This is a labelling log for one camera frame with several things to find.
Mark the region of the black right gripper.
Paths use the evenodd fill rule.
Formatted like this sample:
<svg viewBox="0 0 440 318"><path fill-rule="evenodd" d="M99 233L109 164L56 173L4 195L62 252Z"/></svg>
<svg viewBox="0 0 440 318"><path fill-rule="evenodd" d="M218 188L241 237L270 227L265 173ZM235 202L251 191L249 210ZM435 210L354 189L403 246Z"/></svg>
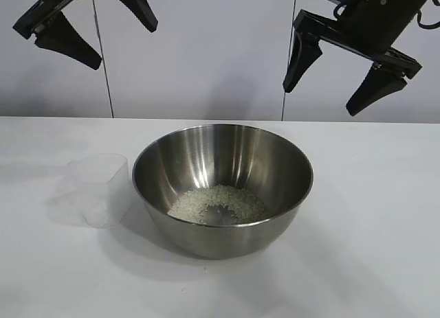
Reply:
<svg viewBox="0 0 440 318"><path fill-rule="evenodd" d="M413 19L420 19L427 0L327 0L333 18L301 10L294 21L294 44L283 88L291 93L306 70L322 55L324 40L367 58L373 64L351 96L346 109L355 116L376 101L401 91L404 77L413 78L421 65L392 47Z"/></svg>

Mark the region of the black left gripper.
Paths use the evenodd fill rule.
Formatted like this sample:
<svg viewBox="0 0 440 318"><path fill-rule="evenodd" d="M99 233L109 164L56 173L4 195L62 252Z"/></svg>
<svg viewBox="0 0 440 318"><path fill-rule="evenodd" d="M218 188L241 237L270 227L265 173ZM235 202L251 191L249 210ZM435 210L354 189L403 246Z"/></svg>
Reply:
<svg viewBox="0 0 440 318"><path fill-rule="evenodd" d="M102 58L67 20L62 10L74 0L38 0L12 28L23 38L35 34L34 44L46 50L66 55L97 70ZM158 20L147 0L118 0L123 3L149 31L157 29Z"/></svg>

